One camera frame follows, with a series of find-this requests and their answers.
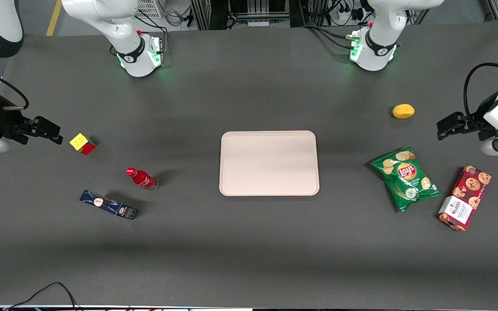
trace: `lay's logo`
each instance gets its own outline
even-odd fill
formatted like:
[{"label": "lay's logo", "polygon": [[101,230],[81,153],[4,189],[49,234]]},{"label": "lay's logo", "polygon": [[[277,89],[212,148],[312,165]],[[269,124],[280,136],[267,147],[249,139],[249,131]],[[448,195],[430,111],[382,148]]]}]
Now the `lay's logo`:
[{"label": "lay's logo", "polygon": [[399,165],[397,173],[399,173],[399,176],[404,179],[413,179],[416,177],[416,167],[410,163],[405,163],[403,165]]}]

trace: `lay's chip bag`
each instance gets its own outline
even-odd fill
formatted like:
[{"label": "lay's chip bag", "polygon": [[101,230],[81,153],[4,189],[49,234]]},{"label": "lay's chip bag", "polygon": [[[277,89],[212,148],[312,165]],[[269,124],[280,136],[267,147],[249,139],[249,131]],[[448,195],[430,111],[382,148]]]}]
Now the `lay's chip bag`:
[{"label": "lay's chip bag", "polygon": [[372,162],[383,175],[395,204],[402,213],[411,203],[441,196],[421,170],[411,147],[386,155]]}]

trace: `red cookie box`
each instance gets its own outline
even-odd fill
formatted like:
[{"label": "red cookie box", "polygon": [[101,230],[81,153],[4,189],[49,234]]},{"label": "red cookie box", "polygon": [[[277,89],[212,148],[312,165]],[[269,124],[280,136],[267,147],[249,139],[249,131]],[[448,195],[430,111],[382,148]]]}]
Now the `red cookie box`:
[{"label": "red cookie box", "polygon": [[491,178],[471,165],[465,167],[451,195],[441,205],[437,219],[456,232],[465,232]]}]

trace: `bottle label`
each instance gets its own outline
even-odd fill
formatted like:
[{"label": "bottle label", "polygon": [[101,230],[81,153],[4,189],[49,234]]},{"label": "bottle label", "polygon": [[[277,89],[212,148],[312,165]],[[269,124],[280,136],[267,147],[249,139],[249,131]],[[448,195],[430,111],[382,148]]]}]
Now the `bottle label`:
[{"label": "bottle label", "polygon": [[153,188],[156,185],[156,180],[151,178],[151,177],[146,177],[142,183],[140,183],[141,187],[144,187],[144,189],[149,190]]}]

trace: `table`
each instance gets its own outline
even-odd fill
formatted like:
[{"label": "table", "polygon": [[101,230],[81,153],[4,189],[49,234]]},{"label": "table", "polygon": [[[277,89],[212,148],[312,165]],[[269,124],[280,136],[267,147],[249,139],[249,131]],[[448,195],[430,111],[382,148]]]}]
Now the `table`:
[{"label": "table", "polygon": [[[307,29],[172,33],[166,65],[137,79],[103,36],[26,37],[5,76],[65,143],[32,138],[0,155],[0,304],[61,281],[82,305],[498,309],[498,157],[474,134],[435,134],[462,110],[468,71],[498,62],[498,20],[409,26],[401,42],[370,73]],[[471,109],[497,88],[498,70],[482,69]],[[413,118],[390,117],[402,102]],[[314,132],[320,192],[222,196],[230,130]],[[99,142],[89,156],[67,143],[78,132]],[[443,193],[463,165],[493,175],[468,232],[435,220],[442,197],[395,213],[368,163],[407,146]],[[160,187],[134,185],[131,165]],[[81,203],[84,189],[140,216]]]}]

